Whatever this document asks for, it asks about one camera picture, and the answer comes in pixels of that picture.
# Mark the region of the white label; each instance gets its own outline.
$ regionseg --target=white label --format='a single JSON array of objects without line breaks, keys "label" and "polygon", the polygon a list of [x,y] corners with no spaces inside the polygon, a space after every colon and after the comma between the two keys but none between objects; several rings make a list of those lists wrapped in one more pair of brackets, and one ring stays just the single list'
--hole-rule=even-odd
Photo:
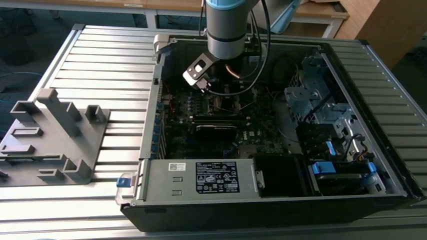
[{"label": "white label", "polygon": [[170,171],[186,171],[186,163],[170,163],[168,170]]},{"label": "white label", "polygon": [[142,8],[143,5],[140,4],[123,4],[126,7]]}]

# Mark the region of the slotted aluminum surface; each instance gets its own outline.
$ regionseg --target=slotted aluminum surface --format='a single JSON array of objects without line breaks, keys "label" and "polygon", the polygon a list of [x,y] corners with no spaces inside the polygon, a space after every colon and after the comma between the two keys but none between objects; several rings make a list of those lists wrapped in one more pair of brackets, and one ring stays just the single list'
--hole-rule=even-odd
[{"label": "slotted aluminum surface", "polygon": [[[112,110],[94,179],[88,185],[1,188],[0,239],[230,238],[254,234],[292,235],[294,239],[303,239],[300,233],[354,239],[374,233],[383,236],[384,230],[394,236],[406,236],[407,231],[415,231],[408,228],[426,234],[427,202],[412,208],[379,212],[350,224],[215,232],[139,232],[115,203],[116,179],[138,169],[155,66],[152,42],[159,33],[198,34],[106,26],[85,26],[84,30],[71,32],[29,100],[39,88],[51,87],[57,90],[59,98],[73,101],[77,108],[99,104]],[[370,48],[354,40],[278,38],[331,44],[391,142],[420,186],[427,188],[424,113],[400,90],[399,82]],[[124,197],[132,197],[132,193],[124,191]]]}]

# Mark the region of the gray 3d printed holder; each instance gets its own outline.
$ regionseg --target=gray 3d printed holder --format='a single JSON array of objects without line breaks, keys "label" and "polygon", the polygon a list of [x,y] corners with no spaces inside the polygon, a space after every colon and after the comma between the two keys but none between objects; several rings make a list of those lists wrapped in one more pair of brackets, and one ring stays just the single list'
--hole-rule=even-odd
[{"label": "gray 3d printed holder", "polygon": [[17,101],[16,118],[0,143],[0,187],[88,184],[94,175],[110,110],[77,109],[43,88],[36,100]]}]

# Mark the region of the power supply label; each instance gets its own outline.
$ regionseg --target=power supply label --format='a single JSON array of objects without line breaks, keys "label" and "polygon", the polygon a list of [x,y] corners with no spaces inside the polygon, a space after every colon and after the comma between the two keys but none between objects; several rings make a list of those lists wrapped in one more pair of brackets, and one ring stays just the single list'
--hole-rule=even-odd
[{"label": "power supply label", "polygon": [[196,162],[195,181],[199,194],[239,193],[236,162]]}]

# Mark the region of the motherboard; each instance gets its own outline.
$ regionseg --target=motherboard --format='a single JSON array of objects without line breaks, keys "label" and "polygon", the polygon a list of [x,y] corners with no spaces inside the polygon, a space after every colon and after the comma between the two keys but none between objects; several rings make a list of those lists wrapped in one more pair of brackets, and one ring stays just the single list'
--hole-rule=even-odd
[{"label": "motherboard", "polygon": [[235,159],[259,152],[283,153],[274,111],[280,94],[258,85],[239,96],[220,97],[166,83],[166,158]]}]

